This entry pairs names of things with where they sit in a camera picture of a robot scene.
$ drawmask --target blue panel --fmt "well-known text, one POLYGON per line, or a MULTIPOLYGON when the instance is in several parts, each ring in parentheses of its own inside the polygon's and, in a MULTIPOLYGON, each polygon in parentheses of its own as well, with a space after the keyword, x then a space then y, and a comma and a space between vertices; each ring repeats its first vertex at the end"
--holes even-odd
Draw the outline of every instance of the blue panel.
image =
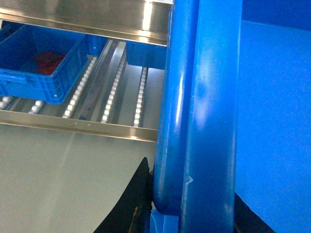
POLYGON ((232 233, 242 0, 200 0, 182 233, 232 233))
POLYGON ((166 50, 165 46, 127 41, 126 59, 129 65, 165 69, 166 50))
POLYGON ((311 232, 311 32, 243 23, 236 192, 272 229, 311 232))
POLYGON ((151 212, 150 233, 177 233, 178 217, 160 214, 157 210, 151 212))
POLYGON ((175 0, 154 168, 154 202, 180 215, 198 0, 175 0))
POLYGON ((311 30, 311 1, 244 0, 243 20, 311 30))

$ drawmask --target black object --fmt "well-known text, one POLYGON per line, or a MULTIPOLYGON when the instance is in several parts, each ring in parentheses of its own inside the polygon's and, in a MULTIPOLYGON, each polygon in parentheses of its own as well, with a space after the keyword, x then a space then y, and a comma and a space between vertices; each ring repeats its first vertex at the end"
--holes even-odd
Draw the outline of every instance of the black object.
POLYGON ((152 176, 143 158, 119 201, 94 233, 149 232, 152 176))
POLYGON ((235 233, 275 233, 237 194, 234 202, 234 228, 235 233))

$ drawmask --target metal bar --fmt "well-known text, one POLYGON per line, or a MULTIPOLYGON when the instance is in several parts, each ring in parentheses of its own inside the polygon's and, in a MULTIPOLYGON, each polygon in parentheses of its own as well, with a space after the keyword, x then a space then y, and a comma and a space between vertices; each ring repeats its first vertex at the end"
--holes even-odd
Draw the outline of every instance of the metal bar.
POLYGON ((181 233, 232 233, 242 0, 200 0, 181 233))
POLYGON ((2 0, 0 18, 166 46, 170 7, 152 0, 2 0))
POLYGON ((0 110, 0 124, 156 142, 157 130, 0 110))
POLYGON ((147 83, 147 76, 148 76, 148 68, 143 67, 141 70, 141 76, 140 76, 136 111, 135 111, 135 117, 134 117, 134 127, 140 127, 142 124, 141 116, 142 116, 142 110, 143 110, 143 103, 144 103, 143 97, 144 97, 145 87, 147 83))
POLYGON ((119 67, 117 70, 117 74, 111 87, 110 95, 108 97, 107 104, 106 104, 104 114, 102 117, 102 123, 109 123, 111 121, 110 119, 111 112, 115 106, 115 102, 116 102, 115 99, 116 99, 116 94, 118 92, 118 86, 120 83, 120 79, 122 79, 122 76, 124 74, 125 67, 126 67, 126 47, 124 48, 124 51, 123 51, 123 54, 122 54, 122 57, 119 63, 119 67))
POLYGON ((93 72, 93 68, 94 68, 94 65, 97 61, 97 57, 93 57, 91 63, 89 64, 83 78, 81 79, 79 85, 77 86, 77 89, 76 91, 74 92, 70 102, 69 102, 69 105, 67 106, 67 109, 65 110, 62 118, 71 118, 79 100, 80 100, 80 97, 81 95, 83 94, 84 90, 85 90, 85 87, 87 85, 87 82, 89 80, 89 77, 91 76, 92 72, 93 72))
POLYGON ((154 202, 162 214, 179 216, 199 0, 175 0, 154 168, 154 202))
POLYGON ((94 70, 95 81, 92 84, 92 87, 86 97, 85 103, 83 104, 82 112, 79 117, 80 120, 89 120, 93 114, 100 90, 102 89, 105 82, 104 77, 102 75, 99 75, 99 72, 103 70, 104 74, 106 73, 118 43, 118 41, 112 41, 103 62, 99 63, 94 70))

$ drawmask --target blue plastic crate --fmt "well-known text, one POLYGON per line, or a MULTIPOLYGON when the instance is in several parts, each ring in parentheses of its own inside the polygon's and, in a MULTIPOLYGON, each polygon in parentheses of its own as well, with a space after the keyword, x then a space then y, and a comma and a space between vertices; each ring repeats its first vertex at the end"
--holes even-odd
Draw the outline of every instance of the blue plastic crate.
POLYGON ((108 38, 98 35, 86 35, 86 44, 88 47, 88 54, 92 56, 101 55, 108 38))
POLYGON ((126 48, 129 65, 165 69, 166 47, 127 41, 126 48))
POLYGON ((2 23, 2 28, 0 30, 0 41, 9 37, 11 34, 13 34, 21 26, 22 26, 22 24, 20 24, 20 23, 13 23, 13 22, 4 21, 2 23))
POLYGON ((0 96, 62 103, 87 62, 86 36, 24 25, 0 42, 0 96), (66 57, 52 75, 36 73, 33 57, 45 51, 66 57))

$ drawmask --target red object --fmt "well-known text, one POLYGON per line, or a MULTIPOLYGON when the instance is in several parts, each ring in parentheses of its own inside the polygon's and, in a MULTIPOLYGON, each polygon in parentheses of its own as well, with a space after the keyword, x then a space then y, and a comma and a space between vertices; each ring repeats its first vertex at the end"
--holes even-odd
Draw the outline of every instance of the red object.
POLYGON ((47 67, 39 67, 38 69, 36 69, 35 71, 37 73, 40 74, 45 74, 45 75, 51 75, 53 74, 53 72, 56 70, 56 68, 58 67, 58 65, 62 62, 61 60, 55 61, 53 63, 51 63, 49 66, 47 67))
POLYGON ((57 54, 51 51, 37 55, 33 57, 34 61, 39 65, 39 68, 35 71, 40 74, 51 75, 65 56, 66 54, 57 54))

